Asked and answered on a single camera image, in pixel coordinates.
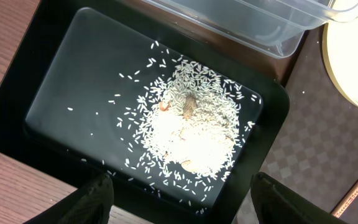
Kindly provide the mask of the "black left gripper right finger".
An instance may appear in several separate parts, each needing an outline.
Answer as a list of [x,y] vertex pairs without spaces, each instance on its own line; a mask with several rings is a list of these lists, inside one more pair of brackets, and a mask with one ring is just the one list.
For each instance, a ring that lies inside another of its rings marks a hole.
[[250,194],[260,224],[347,224],[264,172],[252,176]]

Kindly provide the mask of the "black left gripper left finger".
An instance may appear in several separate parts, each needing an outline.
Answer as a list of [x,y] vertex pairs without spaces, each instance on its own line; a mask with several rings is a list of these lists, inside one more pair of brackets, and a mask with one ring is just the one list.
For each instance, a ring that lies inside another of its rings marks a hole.
[[113,203],[112,180],[101,174],[24,224],[108,224]]

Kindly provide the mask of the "wooden chopstick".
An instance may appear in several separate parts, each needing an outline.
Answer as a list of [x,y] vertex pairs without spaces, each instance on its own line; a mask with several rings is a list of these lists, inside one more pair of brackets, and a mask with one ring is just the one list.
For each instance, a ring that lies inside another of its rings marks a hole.
[[336,207],[333,209],[331,214],[334,217],[339,218],[350,206],[350,204],[357,198],[357,196],[358,196],[358,180],[347,192],[347,194],[345,194],[342,200],[336,205]]

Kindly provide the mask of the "rice pile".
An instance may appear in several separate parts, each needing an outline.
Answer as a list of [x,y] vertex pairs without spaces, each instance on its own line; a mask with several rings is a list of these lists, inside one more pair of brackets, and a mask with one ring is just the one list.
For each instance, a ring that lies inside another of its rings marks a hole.
[[262,110],[253,90],[152,40],[76,58],[62,98],[67,145],[111,177],[204,215]]

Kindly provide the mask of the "yellow plate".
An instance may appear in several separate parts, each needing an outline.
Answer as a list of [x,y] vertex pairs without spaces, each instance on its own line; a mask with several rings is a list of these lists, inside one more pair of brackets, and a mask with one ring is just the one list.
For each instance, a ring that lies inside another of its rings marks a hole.
[[358,16],[324,26],[322,55],[330,80],[340,94],[358,107]]

